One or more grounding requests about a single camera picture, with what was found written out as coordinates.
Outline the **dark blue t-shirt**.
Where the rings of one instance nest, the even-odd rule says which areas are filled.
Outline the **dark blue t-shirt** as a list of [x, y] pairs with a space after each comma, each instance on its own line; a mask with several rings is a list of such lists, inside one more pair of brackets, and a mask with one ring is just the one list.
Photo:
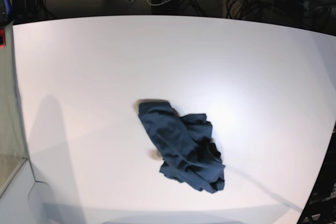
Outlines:
[[146, 101], [139, 103], [138, 117], [163, 158], [160, 173], [198, 191], [224, 189], [225, 165], [205, 113], [179, 116], [169, 102]]

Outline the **red black device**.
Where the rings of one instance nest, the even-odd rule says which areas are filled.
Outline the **red black device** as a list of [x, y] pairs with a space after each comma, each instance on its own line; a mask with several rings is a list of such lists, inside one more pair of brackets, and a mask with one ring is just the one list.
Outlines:
[[5, 29], [0, 29], [0, 48], [3, 48], [6, 46], [6, 38], [5, 38]]

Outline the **blue handled tool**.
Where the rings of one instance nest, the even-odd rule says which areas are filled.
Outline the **blue handled tool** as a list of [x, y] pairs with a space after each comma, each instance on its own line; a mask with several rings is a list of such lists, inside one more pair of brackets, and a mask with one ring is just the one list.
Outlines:
[[11, 0], [3, 0], [3, 2], [4, 2], [4, 5], [5, 5], [5, 13], [8, 16], [12, 13]]

